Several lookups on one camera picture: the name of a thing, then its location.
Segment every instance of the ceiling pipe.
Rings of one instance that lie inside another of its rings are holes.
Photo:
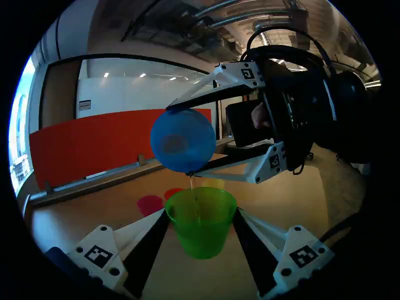
[[[258,16],[273,17],[273,16],[290,16],[293,13],[292,9],[259,9],[255,11],[248,11],[234,16],[227,17],[218,22],[208,25],[209,30],[221,28],[223,26],[248,20]]]
[[[209,14],[211,14],[212,12],[215,12],[217,10],[220,9],[224,9],[230,6],[234,6],[234,5],[238,5],[238,4],[242,4],[242,3],[247,3],[247,2],[253,2],[253,1],[257,1],[257,0],[228,0],[228,1],[224,1],[218,4],[215,4],[213,6],[207,7],[203,10],[200,10],[199,12],[197,12],[193,17],[195,18],[201,18],[204,16],[207,16]]]

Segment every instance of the sign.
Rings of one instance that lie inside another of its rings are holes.
[[[92,100],[79,101],[79,111],[87,111],[92,108]]]

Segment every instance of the ceiling light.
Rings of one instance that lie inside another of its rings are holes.
[[[364,85],[378,84],[380,82],[381,82],[380,80],[375,80],[375,81],[371,81],[371,82],[366,82],[366,83],[364,83]]]
[[[291,70],[291,71],[297,71],[297,72],[307,71],[307,69],[293,69],[293,68],[290,68],[290,67],[288,67],[288,69]]]
[[[367,85],[365,88],[372,88],[372,87],[380,87],[382,84],[381,83],[377,83],[377,84],[373,84],[373,85]]]

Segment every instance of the blue bowl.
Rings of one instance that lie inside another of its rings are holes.
[[[213,156],[216,134],[209,120],[193,109],[167,110],[151,129],[151,148],[168,169],[195,172]]]

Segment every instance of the human hand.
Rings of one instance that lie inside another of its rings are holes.
[[[260,103],[253,109],[251,112],[251,119],[256,129],[271,127],[271,124],[268,122],[268,112],[264,103]]]

